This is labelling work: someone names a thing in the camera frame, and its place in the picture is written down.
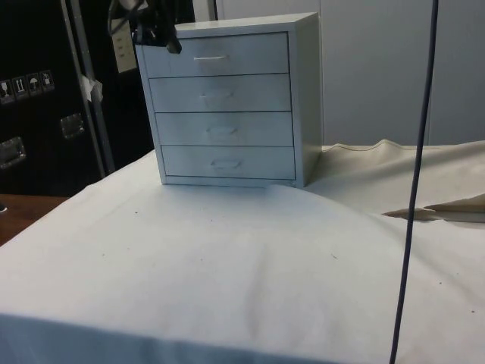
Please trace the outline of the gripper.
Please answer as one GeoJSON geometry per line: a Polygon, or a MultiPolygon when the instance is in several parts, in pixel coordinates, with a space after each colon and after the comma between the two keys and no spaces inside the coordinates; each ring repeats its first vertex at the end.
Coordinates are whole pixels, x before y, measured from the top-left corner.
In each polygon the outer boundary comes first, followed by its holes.
{"type": "Polygon", "coordinates": [[[135,45],[164,47],[171,54],[180,54],[182,46],[171,11],[164,0],[128,1],[128,18],[133,22],[132,39],[135,45]],[[155,19],[155,30],[151,23],[155,19]]]}

